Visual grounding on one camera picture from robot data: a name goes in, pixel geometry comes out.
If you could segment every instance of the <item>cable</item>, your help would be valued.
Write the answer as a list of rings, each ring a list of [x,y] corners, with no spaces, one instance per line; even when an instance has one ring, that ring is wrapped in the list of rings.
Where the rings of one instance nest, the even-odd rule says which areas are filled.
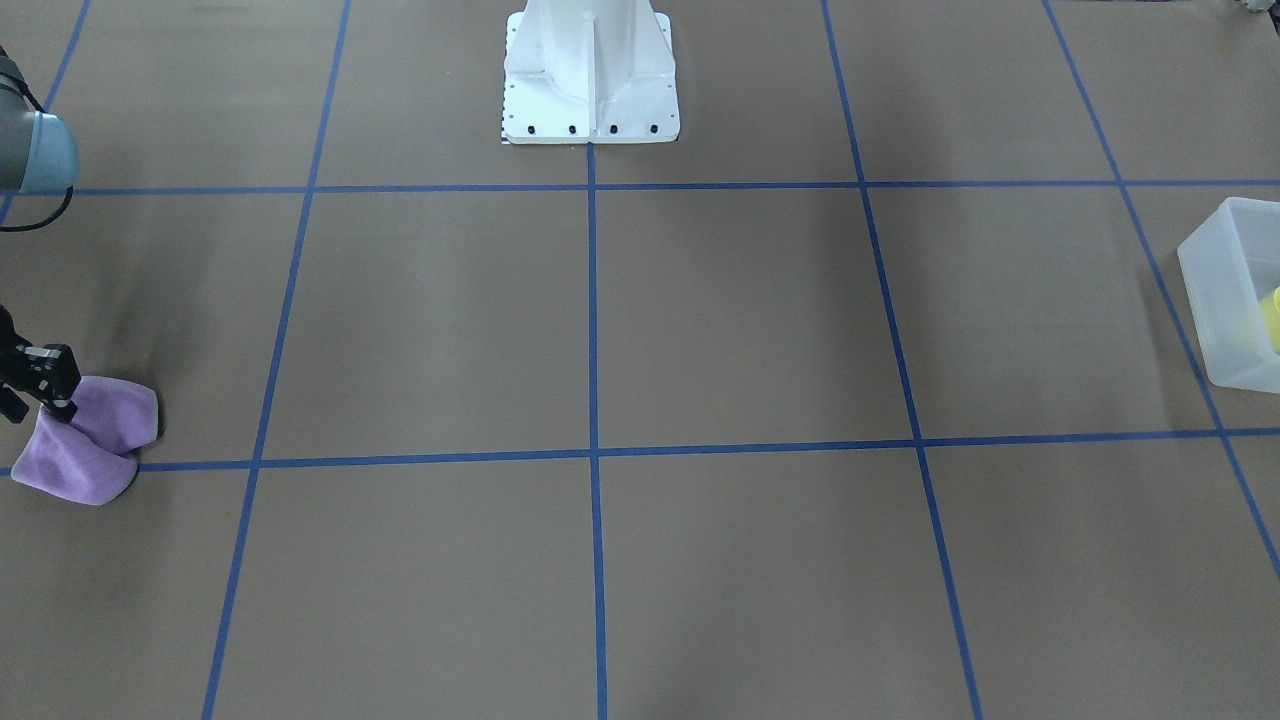
[[[8,228],[0,227],[0,232],[31,232],[31,231],[38,231],[40,228],[42,228],[42,227],[52,223],[58,218],[63,217],[63,213],[67,211],[67,206],[72,204],[72,195],[74,192],[76,192],[76,187],[74,186],[73,187],[68,187],[67,188],[67,195],[63,196],[63,204],[59,205],[56,210],[54,210],[52,215],[45,218],[44,220],[40,220],[38,223],[32,223],[29,225],[13,225],[13,227],[8,227]]]
[[[27,87],[27,83],[19,82],[18,83],[18,91],[22,92],[23,97],[26,97],[28,101],[31,101],[31,106],[35,108],[37,113],[44,113],[45,111],[45,106],[40,104],[40,100],[36,100],[35,95],[31,94],[31,88]]]

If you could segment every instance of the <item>grid square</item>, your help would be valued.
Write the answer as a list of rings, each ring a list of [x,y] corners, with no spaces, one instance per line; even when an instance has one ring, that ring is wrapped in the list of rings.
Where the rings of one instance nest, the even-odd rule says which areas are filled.
[[[594,717],[589,478],[586,461],[264,473],[218,717]]]
[[[47,92],[63,61],[79,9],[81,0],[0,5],[0,28],[4,28],[0,44],[18,63],[31,92],[45,105],[49,104]]]
[[[14,204],[8,224],[44,218]],[[3,302],[36,345],[72,346],[81,373],[160,395],[147,461],[253,454],[302,200],[282,195],[78,197],[47,229],[6,236]],[[35,425],[0,436],[12,461]]]
[[[598,202],[603,445],[910,437],[856,191]]]
[[[911,451],[605,459],[611,717],[966,717]]]
[[[856,179],[822,5],[653,5],[671,15],[680,140],[602,149],[600,182]]]
[[[1212,427],[1116,190],[873,200],[925,436]]]
[[[1274,543],[1280,539],[1280,438],[1234,438],[1231,446]]]
[[[340,15],[340,0],[95,4],[58,97],[79,184],[306,183]]]
[[[586,182],[580,146],[502,143],[507,17],[524,5],[356,3],[320,179],[329,184]]]
[[[1156,255],[1160,273],[1174,301],[1178,316],[1187,331],[1187,340],[1196,352],[1196,361],[1204,372],[1204,356],[1201,354],[1199,340],[1196,336],[1196,320],[1192,318],[1190,302],[1187,299],[1187,284],[1183,269],[1178,263],[1178,246],[1201,225],[1224,200],[1231,196],[1256,197],[1258,200],[1280,201],[1277,187],[1133,187],[1129,190],[1147,242]],[[1148,306],[1162,306],[1164,299],[1158,288],[1144,290],[1144,302]],[[1257,428],[1280,425],[1280,395],[1252,392],[1230,387],[1210,384],[1213,405],[1217,406],[1222,423],[1229,428]]]
[[[143,473],[104,507],[0,483],[0,716],[196,716],[243,496],[243,473]]]
[[[321,195],[310,223],[269,456],[588,445],[585,193]]]
[[[860,0],[831,14],[868,179],[1111,177],[1039,3]]]
[[[1280,585],[1216,439],[929,459],[989,717],[1280,706]]]
[[[1233,0],[1055,3],[1120,172],[1277,178],[1280,45]]]

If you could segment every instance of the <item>blue tape line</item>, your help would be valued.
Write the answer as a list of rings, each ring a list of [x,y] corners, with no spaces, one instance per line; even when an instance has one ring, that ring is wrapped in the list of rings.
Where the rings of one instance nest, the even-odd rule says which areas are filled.
[[[1120,173],[1120,165],[1116,163],[1115,154],[1111,151],[1111,143],[1107,141],[1106,132],[1102,129],[1102,122],[1098,119],[1093,101],[1089,99],[1089,92],[1084,87],[1084,79],[1080,76],[1080,69],[1075,63],[1075,58],[1071,55],[1071,47],[1066,42],[1066,35],[1062,32],[1062,26],[1059,23],[1057,14],[1053,13],[1053,6],[1050,0],[1041,0],[1041,5],[1044,6],[1050,23],[1053,26],[1053,33],[1057,36],[1057,42],[1062,49],[1062,55],[1066,58],[1066,64],[1071,70],[1071,77],[1075,79],[1075,87],[1080,94],[1080,99],[1084,101],[1084,108],[1089,114],[1089,120],[1093,123],[1093,129],[1098,136],[1098,142],[1102,145],[1102,152],[1106,155],[1107,164],[1111,167],[1111,173],[1115,176],[1116,183],[1119,184],[1120,195],[1124,199],[1125,208],[1129,210],[1129,219],[1133,222],[1134,231],[1137,231],[1138,240],[1142,243],[1142,250],[1147,256],[1147,265],[1151,268],[1151,273],[1156,278],[1156,286],[1160,288],[1160,296],[1165,302],[1165,310],[1169,313],[1169,318],[1172,320],[1174,328],[1178,331],[1178,340],[1183,345],[1183,352],[1187,355],[1187,361],[1190,364],[1192,373],[1194,374],[1196,382],[1201,389],[1201,396],[1204,398],[1204,405],[1208,407],[1210,416],[1213,420],[1213,427],[1221,437],[1222,450],[1226,452],[1228,461],[1231,465],[1231,471],[1235,473],[1235,480],[1240,486],[1240,493],[1244,496],[1249,514],[1253,516],[1253,525],[1258,532],[1258,537],[1261,538],[1262,546],[1267,552],[1267,557],[1271,560],[1271,570],[1275,573],[1276,578],[1280,579],[1280,553],[1276,552],[1276,546],[1271,539],[1271,533],[1267,530],[1266,520],[1263,520],[1262,514],[1258,511],[1257,502],[1254,502],[1253,491],[1249,488],[1249,480],[1244,477],[1244,470],[1240,468],[1239,459],[1235,456],[1235,448],[1231,447],[1230,436],[1226,433],[1222,418],[1217,411],[1217,405],[1213,402],[1213,396],[1210,392],[1208,382],[1204,379],[1204,374],[1201,372],[1199,361],[1196,359],[1196,352],[1192,350],[1187,329],[1183,327],[1183,322],[1178,316],[1178,307],[1174,305],[1172,296],[1169,293],[1169,286],[1165,283],[1164,273],[1160,272],[1160,264],[1156,261],[1156,255],[1151,250],[1147,231],[1143,228],[1142,219],[1138,217],[1138,209],[1134,206],[1133,197],[1129,195],[1129,188],[1126,187],[1124,176]]]
[[[604,605],[604,525],[600,518],[600,373],[599,373],[599,273],[596,264],[596,168],[595,145],[586,146],[586,237],[588,237],[588,416],[591,456],[591,557],[595,577],[595,702],[598,720],[609,717],[608,641]]]
[[[589,450],[529,450],[512,452],[440,452],[422,455],[371,455],[353,457],[282,457],[260,460],[264,470],[296,470],[301,468],[361,468],[375,465],[445,465],[462,462],[515,462],[538,460],[575,460],[590,457]]]
[[[227,574],[223,614],[218,620],[218,639],[214,642],[214,659],[209,667],[209,684],[205,687],[205,706],[200,715],[202,720],[214,717],[214,703],[218,701],[218,683],[223,676],[223,657],[227,653],[227,637],[232,629],[232,610],[236,606],[236,591],[239,589],[239,570],[244,561],[244,542],[248,538],[255,495],[257,495],[257,468],[248,471],[248,482],[244,483],[244,501],[241,503],[241,519],[236,528],[236,548],[232,551],[232,566]]]
[[[1115,187],[1115,181],[869,181],[872,190],[905,190],[916,187]]]
[[[854,190],[856,182],[612,182],[600,183],[600,191],[663,191],[663,190]]]
[[[860,182],[719,182],[719,183],[596,183],[598,192],[676,191],[676,190],[911,190],[931,187],[1117,187],[1106,179],[1041,179],[1041,181],[867,181]],[[1280,179],[1149,179],[1125,181],[1129,187],[1280,187]],[[316,195],[374,195],[422,192],[581,192],[585,183],[563,184],[317,184],[310,188]],[[246,186],[246,187],[86,187],[76,188],[76,195],[115,197],[148,195],[303,195],[307,186]],[[0,191],[9,202],[14,197],[61,197],[61,191],[17,192]]]
[[[93,0],[81,3],[81,12],[76,15],[76,27],[72,28],[72,36],[67,41],[67,51],[63,53],[63,60],[58,63],[54,82],[49,86],[49,95],[45,96],[45,109],[50,113],[54,110],[54,101],[58,100],[58,91],[63,87],[63,78],[67,77],[67,68],[72,64],[72,55],[76,54],[76,47],[79,45],[79,36],[84,31],[84,20],[88,19],[88,9],[92,4]]]
[[[143,462],[140,473],[207,473],[218,470],[251,470],[252,460],[207,460],[192,462]]]
[[[588,256],[588,415],[591,450],[600,448],[600,336],[599,273],[596,256],[595,145],[586,146],[586,256]]]
[[[595,578],[595,712],[609,719],[608,635],[604,606],[604,527],[600,509],[600,459],[591,456],[591,557]]]
[[[324,152],[325,132],[329,128],[329,111],[333,108],[333,96],[338,85],[338,72],[342,67],[342,50],[347,37],[347,22],[351,18],[351,0],[343,0],[342,18],[338,20],[338,33],[334,41],[333,59],[329,67],[329,82],[325,87],[324,105],[320,110],[320,123],[316,128],[315,149],[311,154],[311,170],[307,174],[307,192],[302,196],[302,211],[298,217],[298,232],[293,242],[293,256],[289,261],[289,277],[284,287],[284,300],[280,304],[280,320],[276,327],[275,343],[271,350],[271,366],[268,372],[266,388],[262,392],[262,411],[259,418],[257,438],[253,443],[253,465],[248,473],[248,482],[244,488],[244,503],[241,507],[241,523],[236,536],[236,552],[232,556],[232,566],[227,578],[227,596],[223,598],[223,615],[218,628],[218,641],[214,646],[214,659],[209,670],[209,685],[205,691],[205,708],[202,720],[212,720],[214,705],[218,700],[218,684],[221,678],[223,656],[227,650],[227,637],[230,633],[232,611],[236,606],[236,591],[239,585],[241,564],[244,556],[244,543],[248,536],[250,521],[253,516],[253,497],[257,489],[257,478],[262,460],[262,451],[266,446],[266,432],[271,421],[271,405],[275,400],[275,387],[280,373],[280,360],[284,355],[284,340],[288,333],[289,315],[293,309],[293,293],[298,281],[298,268],[302,263],[302,249],[306,243],[307,224],[311,219],[312,190],[320,174],[320,159]]]
[[[960,593],[956,591],[955,573],[951,569],[951,552],[947,550],[947,536],[942,529],[942,511],[938,510],[938,497],[933,491],[933,474],[929,471],[929,459],[924,447],[915,448],[915,460],[920,466],[924,482],[924,501],[929,506],[929,523],[933,527],[933,542],[938,551],[938,564],[942,566],[942,584],[947,589],[947,606],[951,609],[951,624],[956,633],[956,648],[960,651],[960,664],[965,669],[964,680],[969,689],[969,705],[975,720],[982,720],[982,700],[978,694],[978,678],[973,671],[973,656],[969,652],[969,637],[964,629],[964,616],[960,614]]]
[[[266,187],[87,187],[76,188],[76,195],[115,197],[115,196],[151,196],[151,195],[303,195],[307,188],[303,186],[266,186]],[[31,195],[58,195],[61,192],[41,192]]]
[[[1280,179],[1125,179],[1129,187],[1274,187]]]
[[[858,173],[858,182],[861,190],[863,211],[867,215],[867,232],[870,236],[872,251],[876,255],[876,274],[881,283],[881,295],[884,302],[884,316],[888,320],[890,336],[893,341],[893,356],[897,361],[899,378],[902,383],[902,397],[906,402],[908,419],[911,424],[911,437],[920,443],[920,420],[915,410],[915,397],[911,392],[911,379],[908,374],[906,357],[902,352],[902,340],[897,328],[897,318],[893,313],[893,296],[890,292],[888,275],[884,270],[884,256],[881,251],[879,233],[876,228],[876,214],[872,210],[870,192],[867,187],[867,173],[863,168],[861,151],[858,146],[858,131],[854,126],[854,114],[849,104],[845,70],[840,61],[840,49],[836,44],[836,29],[831,19],[831,4],[822,0],[822,17],[827,27],[827,44],[831,49],[831,64],[836,72],[836,86],[840,88],[840,104],[845,113],[845,129],[849,133],[849,149],[854,156],[854,169]],[[942,516],[938,511],[937,498],[933,495],[933,480],[929,474],[929,464],[925,457],[923,445],[916,446],[916,459],[920,466],[920,480],[924,483],[924,495],[929,506],[929,520],[933,524],[933,539],[938,550],[938,564],[942,568],[942,579],[947,589],[947,602],[951,605],[951,624],[956,634],[956,646],[960,650],[960,664],[964,667],[965,685],[969,689],[969,705],[973,710],[974,720],[982,720],[982,700],[978,693],[978,680],[973,670],[973,660],[969,655],[969,643],[964,629],[964,618],[960,612],[960,600],[956,594],[955,579],[951,571],[951,560],[947,553],[946,537],[942,532]]]
[[[767,442],[749,445],[672,445],[603,447],[600,457],[653,457],[666,455],[751,455],[763,452],[838,452],[844,450],[897,450],[915,447],[914,439],[867,439],[849,442]]]
[[[321,184],[315,192],[335,193],[411,193],[411,192],[581,192],[582,183],[561,184]]]
[[[1068,433],[1048,436],[989,436],[927,438],[925,447],[982,447],[989,445],[1084,445],[1093,442],[1135,442],[1156,439],[1216,438],[1217,430],[1151,430],[1135,433]]]
[[[1280,436],[1280,428],[1229,428],[1224,430],[1229,437],[1275,437]]]

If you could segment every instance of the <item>purple towel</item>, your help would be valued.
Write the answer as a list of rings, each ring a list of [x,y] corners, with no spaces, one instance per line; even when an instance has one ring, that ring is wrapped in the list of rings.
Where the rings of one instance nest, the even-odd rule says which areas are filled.
[[[86,377],[72,400],[78,410],[70,423],[41,406],[12,475],[63,500],[104,505],[133,482],[138,461],[129,454],[156,439],[156,395],[131,382]]]

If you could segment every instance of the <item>translucent plastic bin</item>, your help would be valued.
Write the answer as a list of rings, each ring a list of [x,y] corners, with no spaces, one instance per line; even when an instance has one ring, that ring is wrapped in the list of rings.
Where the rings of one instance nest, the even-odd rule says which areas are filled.
[[[1280,202],[1228,197],[1178,260],[1210,382],[1280,392],[1280,354],[1263,316],[1280,288]]]

